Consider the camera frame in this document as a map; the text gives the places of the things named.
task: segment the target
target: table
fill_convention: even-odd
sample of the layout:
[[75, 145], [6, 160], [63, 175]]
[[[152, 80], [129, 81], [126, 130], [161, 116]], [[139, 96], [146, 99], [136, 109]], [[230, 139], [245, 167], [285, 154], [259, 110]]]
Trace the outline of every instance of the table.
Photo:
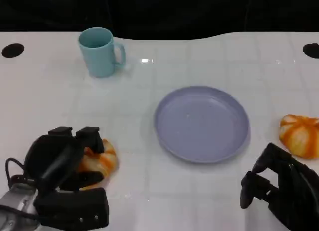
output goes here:
[[[105, 79], [88, 76], [78, 34], [0, 33], [0, 48], [13, 42], [25, 46], [16, 58], [0, 57], [0, 193], [8, 190], [5, 160], [23, 161], [39, 136], [58, 126], [72, 126], [74, 132], [98, 126], [120, 160], [105, 186], [110, 225], [101, 230], [248, 230], [247, 212], [239, 207], [242, 177], [268, 142], [281, 145], [281, 117], [319, 116], [319, 60], [302, 51], [305, 44], [318, 42], [319, 34], [115, 39], [125, 46], [127, 66]], [[160, 148], [155, 108], [164, 95], [188, 85], [216, 87], [242, 103], [251, 122], [251, 142], [243, 154], [219, 164], [193, 165]], [[305, 163], [319, 172], [319, 161]], [[15, 166], [11, 171], [20, 172]], [[263, 175], [276, 181], [271, 172]]]

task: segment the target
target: plate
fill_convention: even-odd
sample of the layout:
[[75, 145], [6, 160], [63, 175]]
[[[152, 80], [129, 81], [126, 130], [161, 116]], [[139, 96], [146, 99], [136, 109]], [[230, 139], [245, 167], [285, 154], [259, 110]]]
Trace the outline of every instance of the plate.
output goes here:
[[159, 103], [154, 118], [162, 147], [196, 163], [215, 163], [242, 152], [250, 139], [242, 105], [221, 90], [192, 86]]

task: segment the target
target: black cable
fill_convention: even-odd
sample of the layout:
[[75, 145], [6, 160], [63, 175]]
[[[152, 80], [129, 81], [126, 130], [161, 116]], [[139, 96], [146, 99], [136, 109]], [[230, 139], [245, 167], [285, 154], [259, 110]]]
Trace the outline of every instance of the black cable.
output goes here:
[[40, 216], [35, 215], [35, 214], [30, 214], [15, 208], [12, 208], [10, 206], [6, 205], [0, 205], [0, 210], [7, 211], [10, 213], [14, 213], [15, 215], [18, 215], [19, 217], [27, 218], [27, 219], [32, 219], [32, 220], [40, 220]]
[[17, 159], [14, 159], [14, 158], [9, 158], [5, 161], [5, 174], [6, 174], [6, 178], [8, 179], [8, 185], [9, 185], [9, 188], [11, 188], [10, 186], [10, 172], [9, 172], [9, 163], [10, 161], [14, 162], [15, 164], [17, 164], [22, 170], [23, 172], [25, 172], [25, 169], [24, 169], [24, 165], [18, 161]]

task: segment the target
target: mug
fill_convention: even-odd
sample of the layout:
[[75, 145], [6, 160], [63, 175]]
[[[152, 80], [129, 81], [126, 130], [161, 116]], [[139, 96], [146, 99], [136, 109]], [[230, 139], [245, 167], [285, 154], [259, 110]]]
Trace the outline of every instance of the mug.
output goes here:
[[[113, 41], [113, 34], [108, 29], [88, 28], [80, 34], [78, 42], [86, 67], [93, 77], [108, 77], [125, 64], [124, 47]], [[115, 46], [121, 52], [120, 62], [115, 59]]]

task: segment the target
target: pumpkin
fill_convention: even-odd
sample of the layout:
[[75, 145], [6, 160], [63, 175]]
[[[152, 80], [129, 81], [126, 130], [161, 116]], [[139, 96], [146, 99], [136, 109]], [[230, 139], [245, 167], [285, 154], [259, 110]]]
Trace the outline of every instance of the pumpkin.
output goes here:
[[[118, 160], [113, 146], [106, 139], [103, 139], [102, 142], [104, 145], [103, 154], [95, 154], [90, 148], [84, 148], [84, 156], [77, 169], [77, 172], [100, 171], [104, 178], [108, 178], [117, 168]], [[98, 184], [81, 188], [81, 190], [87, 190], [96, 187], [98, 187]]]
[[319, 158], [319, 119], [286, 115], [280, 122], [279, 139], [293, 155]]

